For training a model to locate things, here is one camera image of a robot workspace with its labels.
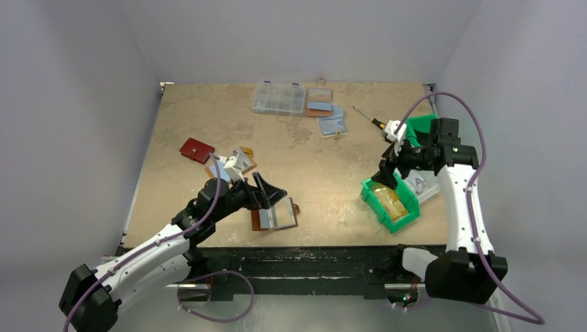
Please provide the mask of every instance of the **green tray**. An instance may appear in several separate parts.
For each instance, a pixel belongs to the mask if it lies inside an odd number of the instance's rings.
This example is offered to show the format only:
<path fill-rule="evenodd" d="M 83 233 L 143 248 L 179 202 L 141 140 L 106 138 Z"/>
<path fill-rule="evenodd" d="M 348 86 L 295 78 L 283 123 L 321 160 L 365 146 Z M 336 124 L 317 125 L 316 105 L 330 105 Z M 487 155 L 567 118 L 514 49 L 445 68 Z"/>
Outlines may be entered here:
<path fill-rule="evenodd" d="M 412 146 L 421 146 L 416 140 L 414 130 L 421 131 L 423 133 L 430 133 L 430 122 L 434 119 L 436 119 L 434 114 L 407 119 L 406 124 L 408 128 L 406 130 L 406 137 Z M 420 216 L 420 206 L 416 196 L 410 191 L 408 186 L 404 183 L 404 180 L 402 180 L 399 175 L 393 174 L 393 176 L 397 181 L 397 188 L 395 193 L 399 197 L 399 201 L 404 204 L 406 211 L 408 211 L 407 215 L 397 219 L 396 221 L 391 221 L 391 217 L 389 217 L 389 214 L 385 211 L 379 200 L 377 200 L 377 197 L 375 197 L 375 194 L 373 194 L 371 191 L 371 187 L 376 185 L 377 182 L 371 180 L 371 178 L 368 178 L 361 183 L 363 185 L 363 189 L 361 190 L 361 197 L 367 204 L 369 204 L 373 212 L 375 212 L 377 215 L 377 220 L 379 220 L 379 222 L 382 223 L 391 233 L 397 232 L 402 227 L 408 225 L 410 222 L 414 221 Z"/>

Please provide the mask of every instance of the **table top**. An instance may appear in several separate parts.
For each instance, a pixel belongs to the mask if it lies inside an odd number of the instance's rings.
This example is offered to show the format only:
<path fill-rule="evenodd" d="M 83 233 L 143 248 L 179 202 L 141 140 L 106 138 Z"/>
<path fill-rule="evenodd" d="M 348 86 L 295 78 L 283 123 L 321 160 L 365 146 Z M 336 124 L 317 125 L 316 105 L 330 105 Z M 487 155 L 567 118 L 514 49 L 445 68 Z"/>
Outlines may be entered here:
<path fill-rule="evenodd" d="M 318 87 L 317 83 L 305 83 Z M 222 219 L 201 246 L 353 246 L 446 243 L 441 194 L 424 202 L 421 217 L 394 234 L 361 200 L 361 181 L 377 171 L 388 146 L 381 132 L 352 106 L 386 122 L 400 119 L 424 94 L 419 82 L 328 82 L 334 103 L 345 110 L 348 135 L 322 138 L 316 119 L 254 113 L 255 84 L 173 84 L 165 87 L 141 178 L 135 193 L 126 247 L 156 234 L 182 210 L 209 179 L 206 165 L 179 153 L 188 138 L 230 156 L 250 147 L 253 170 L 285 189 L 300 206 L 298 227 L 254 232 L 249 211 Z M 421 103 L 413 116 L 430 114 Z"/>

